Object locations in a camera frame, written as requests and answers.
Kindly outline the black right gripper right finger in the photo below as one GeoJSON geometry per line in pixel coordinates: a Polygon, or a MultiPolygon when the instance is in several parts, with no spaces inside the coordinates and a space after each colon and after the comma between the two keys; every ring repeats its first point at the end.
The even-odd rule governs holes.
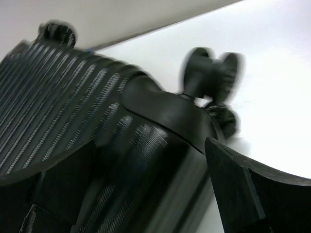
{"type": "Polygon", "coordinates": [[[206,160],[224,232],[309,233],[311,181],[246,157],[213,138],[206,160]]]}

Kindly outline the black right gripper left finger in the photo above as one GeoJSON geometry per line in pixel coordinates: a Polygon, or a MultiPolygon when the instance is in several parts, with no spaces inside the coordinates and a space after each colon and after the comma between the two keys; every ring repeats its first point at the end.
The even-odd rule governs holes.
{"type": "Polygon", "coordinates": [[[89,184],[96,145],[89,141],[0,178],[2,233],[68,233],[89,184]]]}

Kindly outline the black hard-shell suitcase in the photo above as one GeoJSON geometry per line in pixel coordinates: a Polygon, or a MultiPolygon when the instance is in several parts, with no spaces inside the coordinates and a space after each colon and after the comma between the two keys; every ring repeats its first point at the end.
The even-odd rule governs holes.
{"type": "Polygon", "coordinates": [[[0,63],[0,176],[89,141],[89,184],[69,233],[194,233],[213,195],[204,142],[236,130],[226,108],[241,55],[186,58],[170,93],[139,67],[74,48],[67,25],[41,25],[0,63]]]}

